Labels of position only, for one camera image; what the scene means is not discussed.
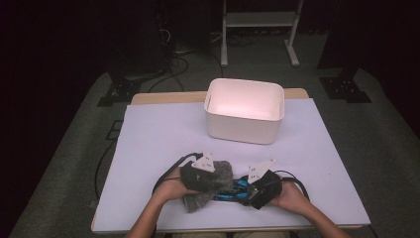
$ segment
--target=gray floor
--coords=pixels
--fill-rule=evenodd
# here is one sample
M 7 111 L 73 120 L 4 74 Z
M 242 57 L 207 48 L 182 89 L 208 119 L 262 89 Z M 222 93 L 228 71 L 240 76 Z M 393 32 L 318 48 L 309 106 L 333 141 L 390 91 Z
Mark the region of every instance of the gray floor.
M 420 237 L 419 139 L 387 100 L 377 80 L 362 69 L 355 76 L 371 103 L 330 100 L 319 77 L 335 76 L 339 70 L 316 69 L 326 35 L 296 36 L 300 67 L 291 66 L 281 37 L 256 40 L 247 47 L 228 49 L 229 66 L 223 68 L 224 77 L 305 88 L 318 106 L 378 236 Z M 214 54 L 219 56 L 218 47 Z M 188 70 L 179 79 L 187 91 L 206 90 L 212 79 L 221 76 L 218 63 L 210 55 L 193 54 L 184 59 L 188 60 Z M 184 67 L 183 61 L 173 64 L 175 72 Z M 144 83 L 141 92 L 148 91 L 156 81 Z M 11 237 L 122 237 L 96 235 L 90 230 L 96 202 L 95 170 L 110 144 L 106 135 L 115 120 L 124 119 L 127 105 L 96 106 L 110 84 L 104 73 L 86 95 Z M 173 79 L 154 88 L 155 92 L 178 90 Z M 100 188 L 113 153 L 114 147 L 99 171 Z M 373 237 L 367 227 L 349 232 L 355 237 Z M 312 230 L 301 231 L 300 236 L 319 237 Z

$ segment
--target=black device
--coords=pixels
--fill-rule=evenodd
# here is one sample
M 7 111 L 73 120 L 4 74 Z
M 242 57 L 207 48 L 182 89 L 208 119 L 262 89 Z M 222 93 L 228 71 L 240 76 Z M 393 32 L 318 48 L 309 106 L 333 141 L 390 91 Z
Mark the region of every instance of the black device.
M 235 201 L 260 210 L 273 198 L 281 194 L 283 181 L 293 181 L 298 184 L 302 193 L 309 200 L 305 186 L 294 175 L 292 175 L 292 178 L 282 178 L 272 171 L 267 171 L 262 178 L 253 183 L 248 183 L 248 176 L 236 179 L 234 180 L 233 190 L 220 192 L 215 195 L 214 199 Z

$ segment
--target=gray cloth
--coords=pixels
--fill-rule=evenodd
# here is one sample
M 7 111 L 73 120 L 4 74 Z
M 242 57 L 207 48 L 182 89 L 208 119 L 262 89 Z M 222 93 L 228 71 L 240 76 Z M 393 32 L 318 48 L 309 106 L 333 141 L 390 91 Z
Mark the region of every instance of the gray cloth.
M 222 186 L 217 190 L 209 190 L 198 194 L 188 194 L 183 197 L 183 202 L 188 213 L 194 212 L 205 206 L 213 197 L 222 190 L 232 190 L 234 175 L 232 166 L 227 161 L 214 162 L 215 182 L 219 182 Z

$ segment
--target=hand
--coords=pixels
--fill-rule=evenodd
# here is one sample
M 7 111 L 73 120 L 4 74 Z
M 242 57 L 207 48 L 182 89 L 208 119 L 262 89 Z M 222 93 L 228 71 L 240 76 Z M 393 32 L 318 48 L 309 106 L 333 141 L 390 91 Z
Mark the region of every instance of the hand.
M 312 206 L 311 202 L 303 195 L 292 181 L 282 183 L 283 190 L 270 203 L 279 206 L 287 211 L 304 215 L 305 211 Z
M 180 178 L 180 167 L 178 167 L 157 187 L 152 199 L 158 199 L 165 203 L 192 193 L 198 193 L 198 191 L 189 190 L 185 187 Z

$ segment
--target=shelf leg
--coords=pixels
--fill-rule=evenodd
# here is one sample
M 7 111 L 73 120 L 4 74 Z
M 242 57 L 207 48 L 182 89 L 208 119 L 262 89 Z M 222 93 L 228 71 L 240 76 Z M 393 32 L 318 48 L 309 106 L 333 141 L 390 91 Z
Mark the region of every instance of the shelf leg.
M 293 24 L 291 27 L 289 39 L 284 41 L 284 44 L 286 45 L 286 49 L 291 60 L 291 64 L 293 66 L 299 66 L 299 60 L 297 60 L 297 56 L 293 48 L 293 41 L 294 41 L 294 36 L 296 35 L 297 24 L 299 23 L 300 12 L 302 10 L 302 6 L 303 6 L 303 0 L 299 0 L 299 2 L 297 3 L 296 12 L 294 14 Z
M 222 46 L 220 52 L 220 64 L 228 65 L 228 46 L 226 44 L 226 0 L 223 1 L 223 21 L 222 21 Z

